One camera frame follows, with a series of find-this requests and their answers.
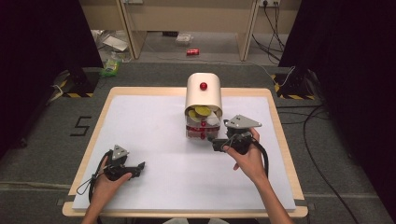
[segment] red can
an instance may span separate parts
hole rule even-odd
[[[187,55],[199,55],[199,49],[188,49]]]

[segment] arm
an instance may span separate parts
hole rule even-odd
[[[253,137],[260,142],[260,135],[255,129],[250,129]],[[232,147],[224,147],[224,150],[235,159],[236,164],[234,170],[241,168],[242,171],[254,183],[262,197],[265,209],[271,223],[293,223],[289,214],[276,197],[271,184],[265,175],[264,166],[262,164],[262,153],[253,144],[249,146],[247,154],[241,155]]]
[[[123,175],[116,181],[111,181],[106,175],[103,175],[103,168],[106,164],[107,158],[102,162],[102,173],[99,174],[98,179],[93,190],[91,204],[88,207],[85,217],[82,219],[81,224],[92,224],[96,222],[99,214],[105,205],[113,198],[120,186],[132,177],[131,173]]]

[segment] white board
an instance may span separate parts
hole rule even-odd
[[[82,178],[95,172],[103,155],[119,145],[130,154],[126,166],[145,161],[141,176],[117,192],[105,211],[262,211],[253,183],[228,154],[211,143],[186,137],[184,96],[115,96],[107,111],[92,156]],[[241,114],[262,123],[257,128],[269,157],[269,179],[288,210],[295,209],[290,182],[276,140],[265,97],[222,97],[223,119]],[[220,137],[226,128],[221,126]],[[77,195],[73,209],[85,211],[88,191]]]

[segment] person's left hand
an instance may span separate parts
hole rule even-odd
[[[91,198],[91,204],[97,204],[102,208],[105,207],[105,205],[113,198],[120,186],[132,177],[131,173],[127,173],[118,180],[109,180],[107,176],[103,174],[103,168],[106,165],[106,161],[107,157],[105,157],[102,162],[101,172],[96,180]]]

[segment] red button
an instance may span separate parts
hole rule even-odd
[[[206,89],[207,89],[206,82],[201,82],[201,85],[199,85],[199,88],[201,89],[201,91],[206,91]]]

